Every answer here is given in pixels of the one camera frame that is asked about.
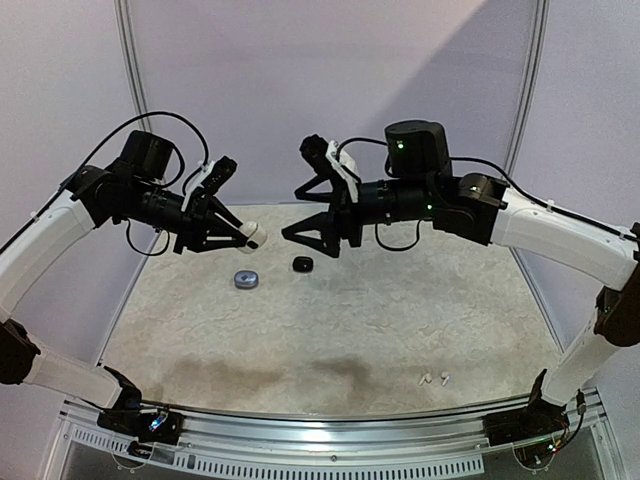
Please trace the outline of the blue-grey earbud charging case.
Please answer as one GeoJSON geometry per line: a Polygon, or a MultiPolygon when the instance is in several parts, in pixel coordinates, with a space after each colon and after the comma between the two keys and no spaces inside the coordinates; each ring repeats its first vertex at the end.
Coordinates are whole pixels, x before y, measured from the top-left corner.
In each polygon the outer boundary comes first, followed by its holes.
{"type": "Polygon", "coordinates": [[[259,275],[253,270],[239,270],[234,274],[233,283],[237,289],[251,290],[259,285],[259,275]]]}

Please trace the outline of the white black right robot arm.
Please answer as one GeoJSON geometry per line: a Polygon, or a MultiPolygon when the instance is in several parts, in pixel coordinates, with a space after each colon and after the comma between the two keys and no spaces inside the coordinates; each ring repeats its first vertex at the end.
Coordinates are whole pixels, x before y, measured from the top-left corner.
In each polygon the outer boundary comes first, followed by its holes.
{"type": "Polygon", "coordinates": [[[611,356],[639,342],[638,229],[609,226],[537,199],[505,172],[455,176],[437,122],[393,123],[383,143],[387,176],[366,183],[343,143],[306,137],[300,152],[315,175],[295,196],[327,210],[286,227],[283,237],[334,258],[342,241],[359,247],[368,225],[428,221],[436,230],[526,250],[600,281],[591,320],[559,364],[537,376],[526,406],[483,421],[493,445],[566,428],[567,403],[581,399],[582,386],[611,356]]]}

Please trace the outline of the black gold earbud charging case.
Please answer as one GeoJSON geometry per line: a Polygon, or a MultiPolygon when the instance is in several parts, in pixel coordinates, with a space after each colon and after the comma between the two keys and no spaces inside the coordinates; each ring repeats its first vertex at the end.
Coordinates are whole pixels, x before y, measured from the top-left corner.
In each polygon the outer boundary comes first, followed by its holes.
{"type": "Polygon", "coordinates": [[[308,256],[296,256],[292,261],[292,269],[298,273],[310,273],[314,269],[314,260],[308,256]]]}

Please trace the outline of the white earbud charging case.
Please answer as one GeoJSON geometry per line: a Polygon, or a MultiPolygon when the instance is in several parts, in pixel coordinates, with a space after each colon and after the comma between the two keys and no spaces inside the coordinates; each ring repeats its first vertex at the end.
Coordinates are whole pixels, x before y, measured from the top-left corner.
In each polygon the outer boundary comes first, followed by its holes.
{"type": "Polygon", "coordinates": [[[238,250],[245,254],[252,254],[262,247],[268,239],[267,232],[256,222],[246,222],[241,225],[239,231],[246,237],[244,246],[238,250]]]}

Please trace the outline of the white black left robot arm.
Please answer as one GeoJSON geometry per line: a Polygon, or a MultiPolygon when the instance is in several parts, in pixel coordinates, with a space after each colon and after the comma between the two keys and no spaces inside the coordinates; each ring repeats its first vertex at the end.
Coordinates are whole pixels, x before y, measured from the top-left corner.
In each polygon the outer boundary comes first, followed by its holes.
{"type": "Polygon", "coordinates": [[[251,253],[266,240],[255,222],[242,222],[217,198],[237,164],[223,157],[204,164],[194,186],[177,195],[161,184],[177,147],[133,131],[106,168],[87,165],[72,174],[59,197],[1,252],[1,381],[39,385],[99,409],[98,425],[143,443],[176,444],[183,415],[145,407],[140,390],[120,372],[92,367],[30,338],[12,313],[41,275],[71,246],[107,221],[134,220],[174,235],[173,250],[237,248],[251,253]]]}

